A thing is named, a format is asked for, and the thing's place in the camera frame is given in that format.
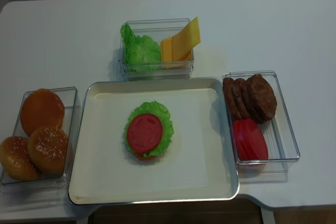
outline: yellow cheese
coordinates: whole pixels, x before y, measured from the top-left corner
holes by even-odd
[[[187,60],[190,58],[190,51],[201,43],[200,27],[198,17],[194,18],[178,34],[172,37],[172,59],[173,61]]]
[[[161,61],[172,61],[172,38],[161,40]]]

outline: red tomato slice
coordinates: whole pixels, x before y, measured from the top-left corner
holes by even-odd
[[[127,130],[127,141],[131,148],[143,154],[153,150],[162,137],[162,124],[153,114],[138,115]]]
[[[251,160],[267,160],[268,150],[263,136],[258,125],[251,119],[240,121],[241,131],[244,136],[245,153]]]
[[[238,155],[241,160],[248,160],[249,158],[247,157],[245,150],[243,148],[242,143],[244,142],[244,136],[242,131],[240,130],[240,121],[241,120],[236,120],[233,123],[233,135],[235,137],[235,142],[238,150]]]

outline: lettuce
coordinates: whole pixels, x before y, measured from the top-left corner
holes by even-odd
[[[157,145],[156,148],[153,150],[144,153],[144,157],[149,156],[158,156],[159,154],[163,153],[171,143],[171,137],[174,134],[173,123],[170,120],[170,113],[169,110],[162,104],[153,101],[153,102],[144,102],[139,107],[135,108],[133,112],[128,117],[128,122],[125,126],[125,133],[124,133],[124,141],[128,151],[135,152],[130,144],[127,141],[127,131],[128,127],[130,126],[131,122],[134,118],[141,114],[153,114],[160,119],[162,124],[162,137],[160,143]]]
[[[134,35],[131,27],[124,24],[120,29],[125,49],[124,63],[159,63],[161,62],[160,46],[151,37]],[[158,66],[130,67],[131,71],[151,71],[158,69]]]

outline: food container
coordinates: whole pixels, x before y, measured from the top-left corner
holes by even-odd
[[[274,118],[266,123],[258,125],[267,144],[269,159],[242,160],[239,157],[233,131],[233,120],[227,110],[231,140],[238,164],[238,171],[258,173],[286,172],[293,163],[299,160],[300,152],[290,124],[284,98],[282,96],[276,74],[273,71],[231,72],[229,74],[225,74],[223,78],[232,78],[234,80],[237,78],[243,78],[246,80],[258,73],[261,74],[262,77],[270,84],[277,99],[277,109]]]
[[[61,189],[67,188],[70,181],[70,175],[72,171],[72,164],[74,162],[74,152],[76,151],[77,138],[79,131],[79,113],[80,105],[77,97],[77,89],[75,87],[61,88],[61,89],[51,89],[56,95],[58,95],[64,104],[65,115],[62,124],[62,130],[68,135],[68,151],[66,156],[65,168],[61,174],[42,174],[39,180],[33,180],[28,182],[23,182],[20,180],[15,180],[7,176],[7,174],[2,171],[1,175],[1,192],[9,193],[11,191],[36,191],[40,189]],[[21,121],[20,113],[24,101],[32,93],[26,92],[23,96],[23,100],[20,107],[20,112],[17,117],[16,125],[14,128],[13,136],[22,136],[29,138],[24,132]]]
[[[190,20],[183,19],[159,19],[128,21],[134,34],[137,36],[148,35],[159,45],[162,39],[169,38],[181,31]],[[194,52],[191,51],[191,59],[186,61],[171,61],[159,63],[128,64],[124,62],[124,45],[120,42],[119,70],[122,80],[150,80],[167,78],[189,78],[194,69]]]

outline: tray rim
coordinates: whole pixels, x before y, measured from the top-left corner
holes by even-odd
[[[219,82],[220,84],[222,84],[222,82],[215,77],[196,77],[196,78],[179,78],[179,79],[162,79],[162,80],[140,80],[140,81],[136,81],[136,82],[172,82],[172,81],[179,81],[179,80],[204,80],[204,79],[212,79],[215,82]],[[85,105],[86,105],[86,99],[88,97],[88,92],[89,90],[96,84],[105,84],[105,83],[123,83],[123,82],[128,82],[128,81],[98,81],[98,82],[94,82],[93,84],[91,84],[86,92],[85,92],[85,97],[84,97],[84,102],[83,102],[83,107],[82,107],[82,113],[81,113],[81,118],[80,118],[80,124],[79,124],[79,132],[78,132],[78,138],[79,138],[79,134],[80,134],[80,129],[81,129],[81,125],[82,125],[82,120],[83,120],[83,115],[84,115],[84,109],[85,109]],[[224,99],[224,95],[222,92],[219,93],[219,95],[223,96],[223,100],[224,100],[224,106],[226,109],[226,104],[225,104],[225,99]],[[235,158],[235,152],[234,152],[234,147],[232,142],[230,141],[231,144],[231,148],[232,148],[232,152],[233,152],[233,159]],[[150,203],[166,203],[166,202],[197,202],[197,201],[226,201],[226,200],[232,200],[234,199],[239,191],[240,191],[240,181],[239,181],[239,176],[238,176],[238,166],[237,166],[237,162],[235,162],[235,160],[233,161],[233,165],[236,169],[235,171],[235,176],[237,178],[237,189],[235,191],[235,193],[228,197],[228,198],[198,198],[198,199],[164,199],[164,200],[136,200],[136,201],[126,201],[126,202],[111,202],[111,203],[92,203],[92,204],[77,204],[75,203],[70,196],[70,186],[67,189],[67,194],[68,194],[68,198],[71,202],[71,204],[75,205],[75,206],[93,206],[93,205],[100,205],[100,206],[107,206],[107,205],[129,205],[129,204],[150,204]]]

